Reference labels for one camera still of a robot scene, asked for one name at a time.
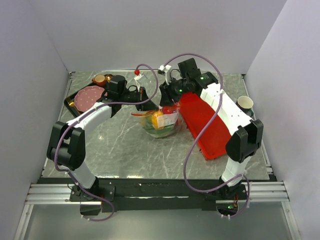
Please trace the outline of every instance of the black mug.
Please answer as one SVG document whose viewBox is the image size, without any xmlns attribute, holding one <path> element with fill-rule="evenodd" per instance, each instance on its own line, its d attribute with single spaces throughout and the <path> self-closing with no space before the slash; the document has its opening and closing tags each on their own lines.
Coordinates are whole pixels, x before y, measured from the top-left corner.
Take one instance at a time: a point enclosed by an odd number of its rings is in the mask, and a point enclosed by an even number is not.
<svg viewBox="0 0 320 240">
<path fill-rule="evenodd" d="M 251 109 L 254 106 L 254 101 L 250 97 L 240 96 L 235 104 L 249 117 L 252 118 L 254 116 L 254 112 Z"/>
</svg>

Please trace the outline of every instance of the orange cup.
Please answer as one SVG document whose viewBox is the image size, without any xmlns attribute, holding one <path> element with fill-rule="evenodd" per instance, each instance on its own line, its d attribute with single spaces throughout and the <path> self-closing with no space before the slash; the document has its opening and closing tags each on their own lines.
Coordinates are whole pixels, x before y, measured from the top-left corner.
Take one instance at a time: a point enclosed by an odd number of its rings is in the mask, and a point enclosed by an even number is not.
<svg viewBox="0 0 320 240">
<path fill-rule="evenodd" d="M 97 75 L 95 78 L 92 78 L 92 82 L 97 84 L 99 87 L 104 87 L 106 85 L 106 77 L 103 75 Z"/>
</svg>

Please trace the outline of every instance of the red mat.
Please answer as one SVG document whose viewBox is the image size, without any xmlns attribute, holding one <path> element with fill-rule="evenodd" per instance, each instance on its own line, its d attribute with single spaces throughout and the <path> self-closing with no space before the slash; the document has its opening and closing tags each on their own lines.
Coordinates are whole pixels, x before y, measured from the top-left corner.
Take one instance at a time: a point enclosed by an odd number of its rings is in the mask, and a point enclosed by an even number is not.
<svg viewBox="0 0 320 240">
<path fill-rule="evenodd" d="M 192 136 L 196 138 L 215 111 L 196 94 L 187 93 L 180 99 L 180 113 Z M 226 125 L 217 116 L 199 139 L 198 146 L 205 159 L 212 160 L 227 153 L 226 144 L 230 138 Z"/>
</svg>

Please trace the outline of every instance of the yellow fruit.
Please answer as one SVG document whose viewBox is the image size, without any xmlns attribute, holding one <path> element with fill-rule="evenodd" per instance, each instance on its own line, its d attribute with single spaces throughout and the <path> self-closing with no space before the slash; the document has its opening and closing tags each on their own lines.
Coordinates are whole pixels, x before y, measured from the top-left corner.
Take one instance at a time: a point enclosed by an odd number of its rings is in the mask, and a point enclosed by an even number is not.
<svg viewBox="0 0 320 240">
<path fill-rule="evenodd" d="M 151 117 L 151 123 L 153 125 L 153 127 L 155 129 L 164 129 L 165 127 L 164 126 L 161 126 L 161 127 L 158 127 L 158 117 L 159 116 L 162 116 L 164 113 L 162 111 L 156 111 L 154 114 L 152 114 L 152 117 Z"/>
</svg>

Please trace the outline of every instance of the gray floor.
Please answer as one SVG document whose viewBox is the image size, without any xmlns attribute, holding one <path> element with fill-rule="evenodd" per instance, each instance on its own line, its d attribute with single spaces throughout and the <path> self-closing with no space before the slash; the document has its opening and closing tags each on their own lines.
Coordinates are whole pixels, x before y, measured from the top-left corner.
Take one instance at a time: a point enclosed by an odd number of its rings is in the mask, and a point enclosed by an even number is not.
<svg viewBox="0 0 320 240">
<path fill-rule="evenodd" d="M 91 82 L 97 74 L 110 73 L 123 75 L 128 86 L 134 84 L 133 71 L 108 72 L 76 72 L 71 79 L 68 95 L 78 91 Z M 145 71 L 147 81 L 140 84 L 146 88 L 148 95 L 155 89 L 155 80 L 150 71 Z M 245 85 L 240 74 L 224 74 L 224 90 L 236 101 L 246 95 Z M 152 99 L 159 104 L 160 91 Z M 86 143 L 86 164 L 93 174 L 100 178 L 155 178 L 182 179 L 183 161 L 194 141 L 184 124 L 177 134 L 162 139 L 155 139 L 145 133 L 139 120 L 130 115 L 136 112 L 134 106 L 123 106 L 111 119 L 102 123 L 89 134 Z M 61 121 L 73 119 L 63 107 Z M 218 179 L 227 164 L 228 156 L 206 161 L 196 146 L 189 158 L 187 175 L 191 179 Z M 266 161 L 259 149 L 247 165 L 247 176 L 250 180 L 268 180 Z M 43 177 L 68 177 L 54 169 L 52 161 L 48 161 Z"/>
<path fill-rule="evenodd" d="M 78 205 L 35 205 L 25 240 L 291 240 L 280 202 L 251 203 L 240 216 L 216 211 L 120 211 L 104 222 L 80 218 Z"/>
</svg>

